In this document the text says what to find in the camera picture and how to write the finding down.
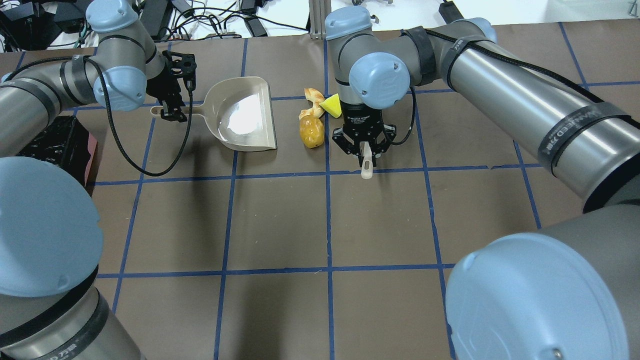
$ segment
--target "blue joint cap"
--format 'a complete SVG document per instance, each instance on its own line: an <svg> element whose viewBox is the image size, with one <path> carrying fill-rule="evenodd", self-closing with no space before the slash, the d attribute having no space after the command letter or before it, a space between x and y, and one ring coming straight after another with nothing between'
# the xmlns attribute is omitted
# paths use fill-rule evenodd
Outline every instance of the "blue joint cap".
<svg viewBox="0 0 640 360"><path fill-rule="evenodd" d="M86 9L86 20L96 33L110 33L138 20L126 0L94 0Z"/></svg>
<svg viewBox="0 0 640 360"><path fill-rule="evenodd" d="M371 15L362 6L347 6L327 15L324 28L326 39L333 40L371 28Z"/></svg>
<svg viewBox="0 0 640 360"><path fill-rule="evenodd" d="M131 111L144 104L147 77L140 69L132 66L112 67L104 72L104 80L107 83L111 109ZM106 106L100 77L93 83L93 94L100 105Z"/></svg>
<svg viewBox="0 0 640 360"><path fill-rule="evenodd" d="M404 97L409 89L410 75L396 55L371 53L353 64L349 84L368 107L386 109Z"/></svg>
<svg viewBox="0 0 640 360"><path fill-rule="evenodd" d="M484 17L474 17L473 19L458 19L456 21L469 21L473 25L480 28L487 39L498 44L498 34L495 32L493 26L491 26L491 22L489 22L489 20L485 19Z"/></svg>

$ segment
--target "beige dustpan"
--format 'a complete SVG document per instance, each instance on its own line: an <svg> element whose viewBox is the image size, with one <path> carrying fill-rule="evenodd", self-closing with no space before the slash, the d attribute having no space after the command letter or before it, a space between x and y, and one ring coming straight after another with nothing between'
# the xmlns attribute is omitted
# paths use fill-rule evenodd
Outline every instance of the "beige dustpan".
<svg viewBox="0 0 640 360"><path fill-rule="evenodd" d="M151 108L159 116L161 106ZM186 114L189 108L182 108ZM276 149L276 133L267 82L257 76L220 81L208 92L204 103L193 107L204 117L209 131L229 149L263 151Z"/></svg>

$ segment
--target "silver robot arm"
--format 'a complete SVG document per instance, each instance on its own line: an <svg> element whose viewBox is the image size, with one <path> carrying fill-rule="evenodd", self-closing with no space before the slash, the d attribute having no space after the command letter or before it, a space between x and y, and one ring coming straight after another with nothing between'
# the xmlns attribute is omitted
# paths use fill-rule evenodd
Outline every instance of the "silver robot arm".
<svg viewBox="0 0 640 360"><path fill-rule="evenodd" d="M455 266L446 309L458 358L639 359L638 123L518 60L482 19L381 42L367 10L348 7L326 29L344 114L333 140L361 164L361 144L380 156L396 134L381 109L442 78L584 201L582 217L501 238Z"/></svg>
<svg viewBox="0 0 640 360"><path fill-rule="evenodd" d="M112 108L136 109L148 88L167 113L184 121L177 80L129 2L96 0L86 18L99 34L97 54L90 59L104 73ZM95 102L105 105L104 89L96 68L83 56L31 67L0 83L0 157L18 153L61 111Z"/></svg>

